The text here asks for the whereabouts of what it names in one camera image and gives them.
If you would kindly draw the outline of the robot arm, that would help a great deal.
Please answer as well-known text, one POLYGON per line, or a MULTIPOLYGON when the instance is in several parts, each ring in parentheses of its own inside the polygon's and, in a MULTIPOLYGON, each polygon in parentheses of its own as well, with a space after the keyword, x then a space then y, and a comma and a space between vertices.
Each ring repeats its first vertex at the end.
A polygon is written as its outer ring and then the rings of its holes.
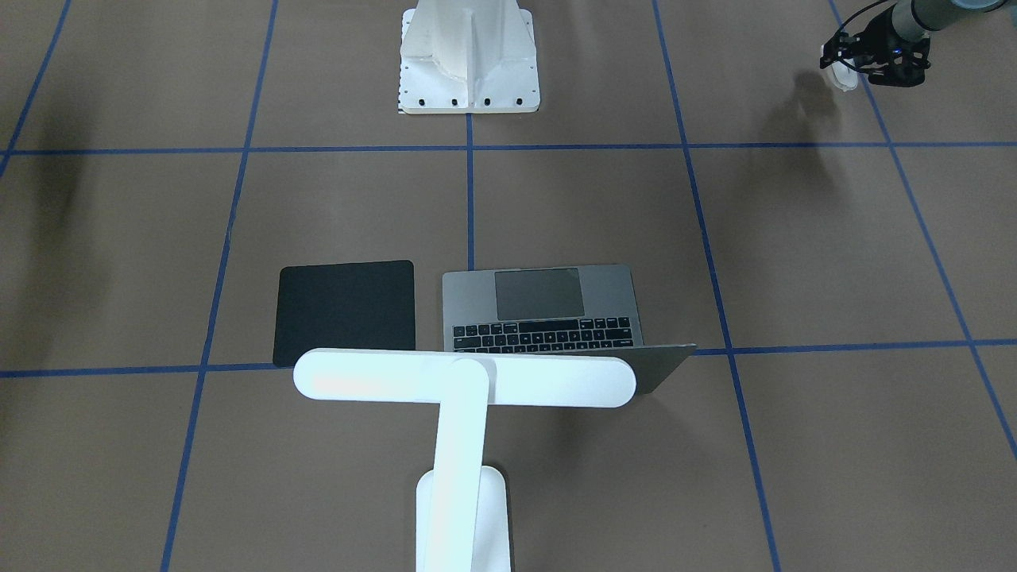
POLYGON ((818 67, 840 64, 860 75, 904 75, 930 68, 931 35, 967 18, 1002 10, 1009 1, 874 1, 854 12, 821 48, 818 67), (859 33, 847 25, 887 5, 859 33))

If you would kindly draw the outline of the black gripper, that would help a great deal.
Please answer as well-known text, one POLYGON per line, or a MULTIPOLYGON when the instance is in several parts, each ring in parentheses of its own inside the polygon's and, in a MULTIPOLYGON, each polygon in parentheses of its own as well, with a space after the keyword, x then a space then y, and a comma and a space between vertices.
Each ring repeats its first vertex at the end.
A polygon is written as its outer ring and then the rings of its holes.
POLYGON ((821 48, 820 68, 857 72, 854 60, 892 60, 899 55, 898 37, 890 17, 874 17, 857 35, 839 30, 821 48))

